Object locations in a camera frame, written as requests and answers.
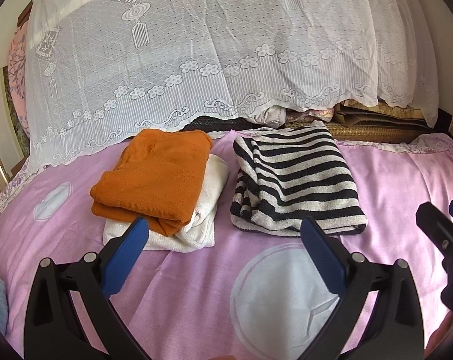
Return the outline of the black white striped sweater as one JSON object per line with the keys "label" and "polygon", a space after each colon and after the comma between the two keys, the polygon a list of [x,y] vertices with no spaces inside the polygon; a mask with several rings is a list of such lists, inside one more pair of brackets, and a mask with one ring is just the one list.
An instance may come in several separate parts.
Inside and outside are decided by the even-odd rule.
{"label": "black white striped sweater", "polygon": [[327,235],[367,225],[350,168],[321,122],[258,136],[237,136],[239,164],[231,222],[242,231],[299,236],[312,219]]}

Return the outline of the brown woven bamboo mat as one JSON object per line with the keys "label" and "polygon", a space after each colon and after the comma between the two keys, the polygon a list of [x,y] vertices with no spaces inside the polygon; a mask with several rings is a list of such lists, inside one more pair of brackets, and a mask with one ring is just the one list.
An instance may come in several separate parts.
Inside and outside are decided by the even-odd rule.
{"label": "brown woven bamboo mat", "polygon": [[419,109],[389,106],[383,100],[372,107],[348,99],[326,111],[288,111],[284,125],[296,128],[317,120],[322,121],[331,135],[340,141],[410,143],[433,131]]}

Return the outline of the white folded garment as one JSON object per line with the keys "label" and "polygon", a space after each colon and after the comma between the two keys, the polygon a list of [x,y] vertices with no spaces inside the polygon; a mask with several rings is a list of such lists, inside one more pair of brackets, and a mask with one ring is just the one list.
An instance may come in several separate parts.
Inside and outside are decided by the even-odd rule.
{"label": "white folded garment", "polygon": [[218,200],[229,176],[227,163],[211,154],[205,168],[205,177],[191,221],[173,236],[163,236],[151,231],[144,246],[145,251],[167,250],[190,253],[215,245],[214,218]]}

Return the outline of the orange folded garment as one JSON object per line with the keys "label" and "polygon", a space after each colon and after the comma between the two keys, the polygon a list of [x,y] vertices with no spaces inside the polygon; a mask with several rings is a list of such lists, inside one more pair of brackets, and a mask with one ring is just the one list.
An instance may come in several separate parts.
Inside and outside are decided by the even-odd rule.
{"label": "orange folded garment", "polygon": [[191,222],[212,146],[200,130],[141,131],[91,188],[92,213],[127,223],[140,216],[151,231],[173,236]]}

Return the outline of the pink floral bedding stack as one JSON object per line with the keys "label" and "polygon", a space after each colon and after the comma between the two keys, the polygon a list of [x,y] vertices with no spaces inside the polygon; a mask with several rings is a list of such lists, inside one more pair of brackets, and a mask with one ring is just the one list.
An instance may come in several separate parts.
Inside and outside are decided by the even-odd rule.
{"label": "pink floral bedding stack", "polygon": [[28,22],[16,29],[8,48],[8,88],[23,133],[30,137],[26,112],[26,32]]}

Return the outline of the white lace cover cloth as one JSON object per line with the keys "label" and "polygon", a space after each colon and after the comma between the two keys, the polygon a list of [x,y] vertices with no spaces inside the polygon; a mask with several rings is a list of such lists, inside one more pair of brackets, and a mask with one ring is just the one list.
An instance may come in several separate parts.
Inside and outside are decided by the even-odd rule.
{"label": "white lace cover cloth", "polygon": [[34,0],[25,51],[31,172],[200,116],[347,99],[438,115],[419,0]]}

